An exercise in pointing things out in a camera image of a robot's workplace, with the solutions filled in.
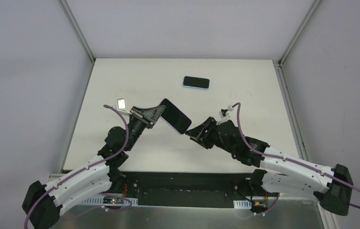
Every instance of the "phone lying on table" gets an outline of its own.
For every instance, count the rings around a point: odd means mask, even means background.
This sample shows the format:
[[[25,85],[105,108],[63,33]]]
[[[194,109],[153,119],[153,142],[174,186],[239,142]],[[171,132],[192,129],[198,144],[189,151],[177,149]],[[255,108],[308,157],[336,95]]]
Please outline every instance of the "phone lying on table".
[[[177,133],[184,134],[191,125],[191,120],[168,99],[163,99],[159,105],[165,105],[160,116]]]

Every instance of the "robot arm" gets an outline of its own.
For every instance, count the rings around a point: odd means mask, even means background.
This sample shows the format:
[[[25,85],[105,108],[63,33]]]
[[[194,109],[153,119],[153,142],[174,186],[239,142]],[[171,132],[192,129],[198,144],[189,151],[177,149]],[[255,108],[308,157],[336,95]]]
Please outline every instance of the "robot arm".
[[[258,196],[264,196],[266,192],[282,192],[317,201],[324,209],[337,215],[348,214],[352,189],[324,176],[327,173],[353,184],[346,167],[338,164],[331,168],[288,155],[290,159],[293,158],[299,163],[323,171],[323,174],[320,174],[286,160],[286,154],[268,143],[244,136],[255,150],[279,157],[272,158],[257,154],[243,141],[238,127],[229,119],[228,109],[221,110],[220,121],[217,122],[213,117],[209,117],[203,124],[187,131],[186,135],[206,149],[217,146],[229,152],[233,159],[242,164],[279,172],[278,174],[263,169],[256,169],[253,172],[250,180],[247,180],[247,186]]]
[[[123,186],[124,176],[118,167],[128,158],[124,151],[132,149],[145,128],[151,129],[154,126],[164,109],[165,106],[148,109],[132,107],[128,113],[130,118],[127,141],[126,131],[119,126],[113,127],[108,131],[106,144],[87,163],[44,185],[39,181],[31,184],[22,204],[26,214],[42,195],[49,192],[32,210],[30,221],[33,226],[37,229],[50,228],[60,216],[83,200],[108,190],[119,192]],[[113,156],[123,145],[124,151]]]

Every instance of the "white tabletop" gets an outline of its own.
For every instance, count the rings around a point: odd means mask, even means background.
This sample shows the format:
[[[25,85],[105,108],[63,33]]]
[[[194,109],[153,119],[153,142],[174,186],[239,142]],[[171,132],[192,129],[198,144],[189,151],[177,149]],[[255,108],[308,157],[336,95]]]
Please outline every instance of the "white tabletop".
[[[209,90],[182,86],[184,76],[210,79]],[[242,129],[246,136],[268,142],[298,156],[286,108],[271,60],[206,59],[97,59],[85,94],[64,164],[75,169],[104,146],[107,132],[124,127],[121,119],[103,104],[124,98],[132,106],[149,108],[171,100],[196,127],[209,116],[241,102]],[[236,111],[230,112],[236,124]],[[121,171],[153,172],[253,172],[219,148],[206,150],[179,135],[163,120],[145,129]]]

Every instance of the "phone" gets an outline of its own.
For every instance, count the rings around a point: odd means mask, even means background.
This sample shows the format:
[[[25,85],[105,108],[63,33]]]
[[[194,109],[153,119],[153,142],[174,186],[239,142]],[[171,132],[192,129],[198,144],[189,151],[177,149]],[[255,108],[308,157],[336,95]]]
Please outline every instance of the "phone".
[[[163,99],[159,105],[166,107],[160,117],[177,133],[184,134],[190,127],[191,120],[168,99]]]
[[[183,79],[183,87],[208,90],[210,80],[198,77],[185,76]]]

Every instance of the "phone screen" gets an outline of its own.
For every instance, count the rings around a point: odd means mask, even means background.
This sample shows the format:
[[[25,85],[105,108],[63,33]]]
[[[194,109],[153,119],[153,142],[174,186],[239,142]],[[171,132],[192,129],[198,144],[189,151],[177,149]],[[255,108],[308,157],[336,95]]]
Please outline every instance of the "phone screen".
[[[208,89],[210,87],[210,80],[198,77],[185,76],[183,79],[183,86]]]
[[[177,133],[184,134],[191,125],[191,120],[181,112],[168,99],[163,99],[159,105],[165,105],[166,108],[160,116],[166,121]]]

